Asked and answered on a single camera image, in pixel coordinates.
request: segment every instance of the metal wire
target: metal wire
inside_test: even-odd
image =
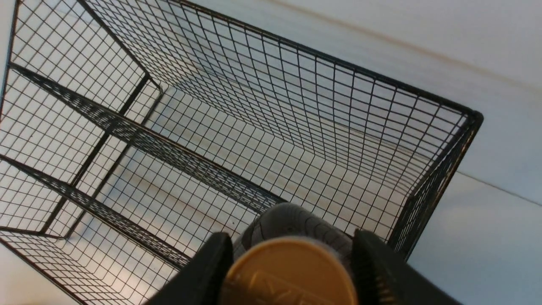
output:
[[[79,302],[140,303],[282,201],[407,258],[483,120],[186,1],[52,3],[15,11],[0,240]]]

